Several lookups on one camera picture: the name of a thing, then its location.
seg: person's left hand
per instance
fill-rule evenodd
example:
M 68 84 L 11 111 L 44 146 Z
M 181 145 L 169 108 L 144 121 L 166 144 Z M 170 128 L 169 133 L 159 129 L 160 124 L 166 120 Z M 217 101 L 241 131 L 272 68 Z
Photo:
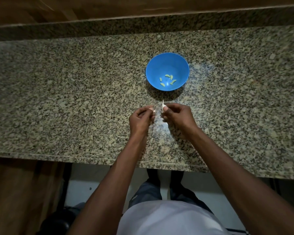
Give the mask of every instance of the person's left hand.
M 141 137 L 143 139 L 148 132 L 149 123 L 155 119 L 153 106 L 144 106 L 134 111 L 129 117 L 130 137 Z

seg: blue bowl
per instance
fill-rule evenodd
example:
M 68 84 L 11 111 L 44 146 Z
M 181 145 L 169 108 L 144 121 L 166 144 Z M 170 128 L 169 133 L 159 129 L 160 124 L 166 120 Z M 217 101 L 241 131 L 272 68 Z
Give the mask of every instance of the blue bowl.
M 171 80 L 169 77 L 166 77 L 166 74 L 173 75 L 173 79 Z M 153 57 L 149 61 L 146 67 L 146 76 L 148 82 L 158 90 L 176 90 L 187 81 L 189 66 L 182 56 L 174 53 L 163 53 Z

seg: leg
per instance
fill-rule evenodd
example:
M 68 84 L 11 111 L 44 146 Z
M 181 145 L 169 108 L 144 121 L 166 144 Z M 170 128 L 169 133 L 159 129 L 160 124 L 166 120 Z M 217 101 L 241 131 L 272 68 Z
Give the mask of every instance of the leg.
M 183 171 L 171 172 L 171 182 L 170 182 L 171 200 L 183 201 L 189 204 L 197 205 L 212 213 L 212 211 L 208 208 L 208 206 L 196 197 L 194 192 L 182 186 L 181 181 L 182 181 L 183 175 L 184 175 Z
M 160 180 L 157 175 L 156 169 L 147 169 L 148 180 L 139 187 L 138 191 L 134 194 L 129 201 L 129 208 L 145 201 L 162 200 L 160 194 Z

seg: foot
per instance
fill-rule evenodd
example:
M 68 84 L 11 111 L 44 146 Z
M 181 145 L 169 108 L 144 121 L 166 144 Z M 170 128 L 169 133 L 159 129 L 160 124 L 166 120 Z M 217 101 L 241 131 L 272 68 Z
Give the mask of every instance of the foot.
M 160 180 L 158 178 L 157 169 L 147 169 L 147 174 L 149 176 L 148 182 L 160 187 Z
M 170 188 L 180 186 L 183 179 L 184 171 L 172 171 Z

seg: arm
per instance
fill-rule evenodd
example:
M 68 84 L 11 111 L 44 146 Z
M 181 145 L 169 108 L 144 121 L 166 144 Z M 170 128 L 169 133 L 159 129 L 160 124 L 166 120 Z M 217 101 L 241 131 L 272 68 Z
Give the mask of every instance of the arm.
M 87 200 L 68 235 L 116 234 L 129 184 L 144 146 L 149 121 L 155 118 L 149 107 L 152 106 L 139 108 L 130 116 L 131 134 L 128 143 Z
M 198 128 L 190 107 L 166 105 L 164 117 L 198 151 L 247 230 L 251 234 L 294 234 L 294 208 Z

